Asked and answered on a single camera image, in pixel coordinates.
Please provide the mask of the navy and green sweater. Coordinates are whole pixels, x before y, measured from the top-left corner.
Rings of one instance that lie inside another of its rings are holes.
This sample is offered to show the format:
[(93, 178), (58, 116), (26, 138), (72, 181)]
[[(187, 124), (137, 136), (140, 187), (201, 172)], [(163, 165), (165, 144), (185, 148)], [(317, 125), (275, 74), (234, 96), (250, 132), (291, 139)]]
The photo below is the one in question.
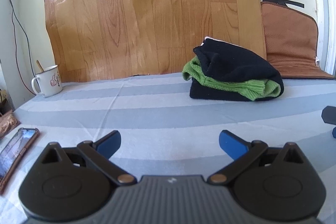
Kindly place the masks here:
[(284, 92), (279, 71), (248, 49), (207, 36), (193, 52), (182, 70), (192, 99), (269, 101)]

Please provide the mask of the smartphone in brown case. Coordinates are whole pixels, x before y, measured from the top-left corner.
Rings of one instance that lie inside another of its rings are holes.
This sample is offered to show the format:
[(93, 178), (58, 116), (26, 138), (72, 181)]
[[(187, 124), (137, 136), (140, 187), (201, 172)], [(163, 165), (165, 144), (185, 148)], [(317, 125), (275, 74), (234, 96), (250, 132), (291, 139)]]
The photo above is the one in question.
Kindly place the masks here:
[(1, 195), (26, 152), (40, 135), (37, 128), (19, 128), (1, 151)]

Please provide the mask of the brown mesh seat cushion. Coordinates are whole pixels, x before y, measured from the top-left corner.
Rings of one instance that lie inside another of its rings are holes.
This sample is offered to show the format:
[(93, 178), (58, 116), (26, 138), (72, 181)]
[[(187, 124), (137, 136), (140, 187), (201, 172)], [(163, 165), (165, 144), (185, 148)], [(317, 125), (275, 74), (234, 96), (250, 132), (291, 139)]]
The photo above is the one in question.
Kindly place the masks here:
[(328, 79), (317, 64), (318, 27), (300, 11), (272, 2), (261, 3), (266, 59), (283, 79)]

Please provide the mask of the brown snack bag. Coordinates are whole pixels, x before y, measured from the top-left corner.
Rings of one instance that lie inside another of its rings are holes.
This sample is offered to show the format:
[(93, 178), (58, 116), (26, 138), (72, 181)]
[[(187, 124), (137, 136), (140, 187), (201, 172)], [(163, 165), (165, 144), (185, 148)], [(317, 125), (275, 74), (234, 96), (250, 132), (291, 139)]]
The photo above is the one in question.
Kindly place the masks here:
[(15, 117), (12, 110), (0, 117), (0, 139), (4, 138), (11, 130), (20, 125), (20, 121)]

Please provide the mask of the blue striped bed sheet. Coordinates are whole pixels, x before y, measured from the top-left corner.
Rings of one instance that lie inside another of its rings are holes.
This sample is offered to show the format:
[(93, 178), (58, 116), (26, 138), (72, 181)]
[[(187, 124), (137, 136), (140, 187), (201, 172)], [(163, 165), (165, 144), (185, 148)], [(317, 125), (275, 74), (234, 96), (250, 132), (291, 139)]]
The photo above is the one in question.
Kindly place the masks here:
[(1, 223), (25, 220), (18, 189), (49, 142), (74, 147), (113, 130), (122, 143), (112, 162), (136, 177), (209, 176), (231, 161), (219, 147), (222, 130), (271, 147), (293, 141), (326, 187), (319, 218), (335, 223), (335, 139), (333, 126), (321, 118), (335, 105), (335, 81), (285, 80), (284, 86), (280, 97), (266, 102), (194, 100), (190, 83), (174, 73), (67, 83), (52, 97), (36, 96), (15, 111), (22, 127), (41, 134), (1, 197)]

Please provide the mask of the white enamel mug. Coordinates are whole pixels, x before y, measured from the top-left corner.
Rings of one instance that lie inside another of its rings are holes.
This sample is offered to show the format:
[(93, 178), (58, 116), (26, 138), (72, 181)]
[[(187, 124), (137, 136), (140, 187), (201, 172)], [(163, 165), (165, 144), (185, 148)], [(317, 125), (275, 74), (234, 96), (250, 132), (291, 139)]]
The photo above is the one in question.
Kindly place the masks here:
[(36, 95), (44, 97), (54, 96), (63, 90), (62, 81), (57, 65), (46, 68), (37, 73), (31, 80), (31, 87)]

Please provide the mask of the wooden stick in mug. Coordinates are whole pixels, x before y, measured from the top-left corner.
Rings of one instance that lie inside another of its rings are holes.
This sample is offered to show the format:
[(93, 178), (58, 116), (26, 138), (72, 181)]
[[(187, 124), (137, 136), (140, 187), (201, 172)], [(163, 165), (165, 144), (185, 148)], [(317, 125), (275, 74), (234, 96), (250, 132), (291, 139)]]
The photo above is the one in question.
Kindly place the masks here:
[(41, 70), (41, 72), (44, 72), (45, 70), (43, 69), (41, 63), (39, 62), (39, 60), (36, 60), (36, 64), (38, 66), (38, 68)]

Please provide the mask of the black tape cross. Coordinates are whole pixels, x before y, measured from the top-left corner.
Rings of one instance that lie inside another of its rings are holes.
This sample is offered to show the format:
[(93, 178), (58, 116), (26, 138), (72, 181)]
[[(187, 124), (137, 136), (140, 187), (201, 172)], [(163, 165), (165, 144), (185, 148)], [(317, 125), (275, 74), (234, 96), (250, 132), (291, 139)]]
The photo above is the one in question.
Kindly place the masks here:
[(292, 5), (292, 6), (296, 6), (296, 7), (300, 7), (300, 8), (305, 8), (305, 5), (303, 3), (300, 2), (296, 2), (296, 1), (291, 1), (291, 0), (262, 0), (263, 2), (271, 2), (271, 3), (275, 3), (278, 5), (282, 5), (287, 7), (288, 5)]

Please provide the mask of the wooden headboard panel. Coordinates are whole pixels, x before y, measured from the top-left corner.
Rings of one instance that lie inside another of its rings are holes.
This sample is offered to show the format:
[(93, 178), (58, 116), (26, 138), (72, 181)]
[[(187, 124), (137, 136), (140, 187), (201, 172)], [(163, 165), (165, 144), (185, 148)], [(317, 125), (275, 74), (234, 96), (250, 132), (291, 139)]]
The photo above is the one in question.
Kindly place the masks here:
[(206, 36), (266, 56), (260, 0), (45, 0), (64, 82), (180, 72)]

